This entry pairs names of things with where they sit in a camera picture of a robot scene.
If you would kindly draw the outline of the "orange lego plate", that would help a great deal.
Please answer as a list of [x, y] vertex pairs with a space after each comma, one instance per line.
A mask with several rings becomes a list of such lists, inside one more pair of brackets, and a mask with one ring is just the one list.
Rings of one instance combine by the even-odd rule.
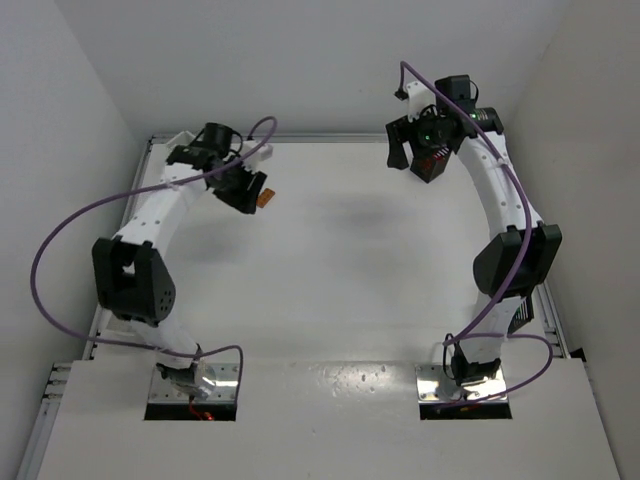
[[270, 188], [265, 188], [257, 197], [256, 206], [264, 208], [275, 196], [276, 192]]

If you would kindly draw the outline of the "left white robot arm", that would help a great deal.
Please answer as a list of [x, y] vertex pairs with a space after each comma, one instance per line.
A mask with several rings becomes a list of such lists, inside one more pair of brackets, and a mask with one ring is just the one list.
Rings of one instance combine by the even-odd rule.
[[273, 148], [265, 140], [235, 141], [236, 134], [208, 123], [197, 135], [174, 138], [165, 149], [160, 189], [146, 196], [112, 238], [92, 247], [101, 307], [155, 351], [162, 379], [188, 393], [204, 383], [202, 349], [173, 311], [176, 286], [165, 256], [186, 214], [206, 193], [243, 214], [255, 213], [267, 178], [259, 165]]

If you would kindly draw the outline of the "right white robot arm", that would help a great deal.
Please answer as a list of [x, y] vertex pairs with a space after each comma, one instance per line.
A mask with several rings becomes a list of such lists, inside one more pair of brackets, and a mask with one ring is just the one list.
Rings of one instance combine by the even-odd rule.
[[528, 200], [508, 154], [503, 123], [495, 109], [478, 107], [477, 87], [468, 76], [445, 77], [432, 86], [401, 82], [395, 95], [407, 112], [385, 126], [388, 167], [408, 169], [430, 183], [456, 156], [488, 224], [490, 241], [472, 265], [478, 290], [474, 316], [443, 344], [445, 378], [463, 390], [498, 373], [512, 319], [546, 279], [562, 233]]

